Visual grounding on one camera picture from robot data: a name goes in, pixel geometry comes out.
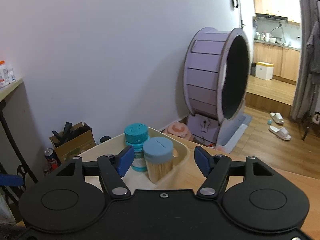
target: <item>table top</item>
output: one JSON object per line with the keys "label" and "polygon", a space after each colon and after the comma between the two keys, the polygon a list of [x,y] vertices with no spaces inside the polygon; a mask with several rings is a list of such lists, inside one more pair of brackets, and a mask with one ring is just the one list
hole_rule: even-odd
{"label": "table top", "polygon": [[[180,141],[190,150],[190,156],[188,161],[185,163],[185,167],[183,169],[180,169],[175,179],[172,180],[172,183],[170,184],[170,189],[192,188],[194,191],[197,191],[205,180],[194,161],[194,149],[196,146],[199,146],[199,144],[187,141],[174,135],[169,136],[171,136],[177,141]],[[208,147],[204,147],[202,145],[201,147],[203,147],[211,155],[226,155],[225,153]],[[233,154],[229,154],[228,156],[233,161],[245,161],[244,157],[239,157]],[[303,190],[303,192],[308,196],[310,201],[310,210],[301,229],[304,233],[309,235],[314,240],[320,240],[320,180],[302,176],[288,171],[283,171],[280,169],[275,170],[279,172],[282,176],[287,178],[289,181],[291,181],[293,184],[295,184],[297,187],[299,187],[301,190]],[[242,179],[242,177],[230,177],[227,188],[230,188],[231,186],[242,182]]]}
{"label": "table top", "polygon": [[5,99],[13,90],[15,90],[21,83],[22,78],[0,89],[0,102]]}

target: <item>gray curtain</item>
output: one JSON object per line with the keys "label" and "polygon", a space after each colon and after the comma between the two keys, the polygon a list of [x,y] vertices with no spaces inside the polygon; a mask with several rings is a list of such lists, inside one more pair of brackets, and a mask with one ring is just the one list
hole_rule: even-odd
{"label": "gray curtain", "polygon": [[301,7],[301,58],[299,78],[290,115],[293,119],[302,118],[309,111],[314,94],[309,64],[306,62],[306,43],[310,37],[314,23],[318,20],[316,0],[300,0]]}

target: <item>kitchen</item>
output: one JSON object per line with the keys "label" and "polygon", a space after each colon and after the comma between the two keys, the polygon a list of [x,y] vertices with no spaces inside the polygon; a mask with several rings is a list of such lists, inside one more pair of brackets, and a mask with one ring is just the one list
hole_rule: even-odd
{"label": "kitchen", "polygon": [[[300,2],[254,0],[254,10],[252,76],[247,92],[292,105],[300,66]],[[256,77],[257,62],[273,64],[269,80]]]}

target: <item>slipper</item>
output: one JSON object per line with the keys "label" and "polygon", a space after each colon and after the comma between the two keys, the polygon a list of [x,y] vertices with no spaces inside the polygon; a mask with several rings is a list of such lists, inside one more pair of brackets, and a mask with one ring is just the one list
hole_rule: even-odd
{"label": "slipper", "polygon": [[270,113],[270,116],[273,119],[273,121],[275,121],[277,124],[284,124],[284,119],[281,114]]}
{"label": "slipper", "polygon": [[284,128],[284,127],[278,129],[278,128],[274,127],[274,126],[270,126],[269,127],[269,131],[274,133],[276,136],[278,136],[282,140],[285,140],[285,141],[290,141],[291,140],[291,135],[289,134],[287,129]]}

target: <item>beige tray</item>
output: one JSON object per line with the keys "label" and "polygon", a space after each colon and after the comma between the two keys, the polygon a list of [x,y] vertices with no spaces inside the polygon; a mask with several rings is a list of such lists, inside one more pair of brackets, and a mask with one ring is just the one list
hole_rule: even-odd
{"label": "beige tray", "polygon": [[[154,189],[154,188],[167,188],[167,185],[170,184],[170,180],[174,179],[175,174],[179,172],[179,170],[182,168],[185,161],[190,156],[190,152],[188,148],[176,141],[175,139],[172,139],[171,137],[153,129],[148,128],[148,132],[150,137],[165,137],[168,138],[173,142],[173,147],[177,150],[178,156],[176,156],[173,159],[173,169],[165,175],[162,179],[160,179],[155,184],[152,183],[148,178],[147,172],[137,172],[134,171],[131,167],[127,171],[126,175],[122,178],[127,187],[130,189],[130,191],[133,193],[136,189]],[[113,154],[117,155],[119,152],[121,152],[126,147],[125,144],[125,137],[124,133],[120,134],[104,143],[101,143],[84,153],[80,154],[79,156],[82,157],[82,160],[84,162],[88,161],[95,161],[98,157],[105,155],[105,154]],[[99,183],[98,177],[85,177],[85,181],[95,185],[100,190],[101,185]]]}

